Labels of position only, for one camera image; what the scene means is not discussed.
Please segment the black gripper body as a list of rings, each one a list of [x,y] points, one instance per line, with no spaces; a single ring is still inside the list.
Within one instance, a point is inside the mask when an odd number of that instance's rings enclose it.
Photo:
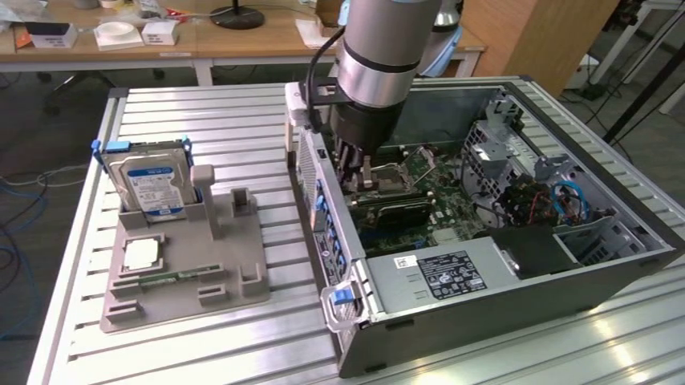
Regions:
[[[339,155],[344,148],[372,155],[391,138],[402,114],[404,102],[376,108],[360,103],[332,103],[328,124],[335,136]]]

